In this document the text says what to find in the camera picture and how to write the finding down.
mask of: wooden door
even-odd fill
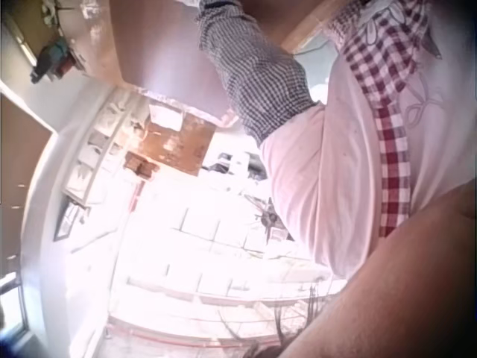
[[[19,256],[31,178],[51,132],[1,94],[1,275]]]

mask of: cabinet door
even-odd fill
[[[180,132],[148,125],[148,135],[137,154],[190,175],[197,175],[215,132],[215,126],[187,114]]]
[[[19,256],[31,178],[51,132],[1,94],[1,275]]]

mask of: framed picture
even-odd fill
[[[67,198],[63,205],[63,214],[60,216],[54,241],[68,239],[76,220],[83,217],[84,213],[84,208]]]

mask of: red checkered fabric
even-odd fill
[[[411,165],[408,139],[397,104],[427,29],[425,0],[375,0],[350,5],[332,22],[341,31],[345,56],[371,110],[379,137],[382,210],[379,235],[386,237],[409,216]]]

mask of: window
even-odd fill
[[[22,292],[15,273],[0,280],[1,323],[0,339],[14,339],[25,329]]]

